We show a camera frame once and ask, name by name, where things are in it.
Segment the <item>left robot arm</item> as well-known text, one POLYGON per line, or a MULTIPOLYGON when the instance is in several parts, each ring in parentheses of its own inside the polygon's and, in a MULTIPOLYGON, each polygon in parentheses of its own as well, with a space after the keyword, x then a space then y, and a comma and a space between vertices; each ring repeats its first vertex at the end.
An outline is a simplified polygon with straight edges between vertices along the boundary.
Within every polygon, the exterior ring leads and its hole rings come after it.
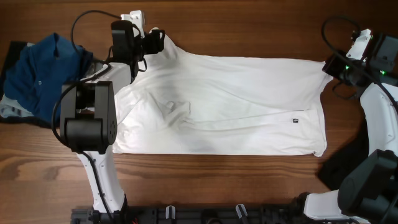
POLYGON ((54 111, 60 112, 58 140, 75 152, 85 167, 93 206, 73 210, 72 223, 127 223, 128 205, 113 159, 118 124, 114 95, 141 71, 145 55, 164 49, 165 31, 141 31, 130 21, 111 24, 113 45, 102 68, 89 78, 62 87, 54 111))

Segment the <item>white t-shirt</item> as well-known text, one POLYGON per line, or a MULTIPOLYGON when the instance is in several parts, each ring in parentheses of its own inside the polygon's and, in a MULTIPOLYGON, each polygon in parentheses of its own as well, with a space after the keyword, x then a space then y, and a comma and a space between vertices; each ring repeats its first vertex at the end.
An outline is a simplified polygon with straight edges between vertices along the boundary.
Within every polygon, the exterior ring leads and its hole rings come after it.
POLYGON ((323 64, 191 54, 165 39, 115 96, 115 153, 321 156, 323 64))

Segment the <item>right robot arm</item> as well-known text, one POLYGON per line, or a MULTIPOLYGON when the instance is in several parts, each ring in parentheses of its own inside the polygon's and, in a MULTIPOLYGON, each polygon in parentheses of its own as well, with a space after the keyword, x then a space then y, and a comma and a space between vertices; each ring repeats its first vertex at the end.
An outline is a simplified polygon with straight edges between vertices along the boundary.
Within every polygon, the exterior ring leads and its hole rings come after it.
POLYGON ((343 59, 323 71, 354 86, 364 111, 368 156, 339 188, 308 194, 303 223, 397 223, 397 38, 362 30, 343 59))

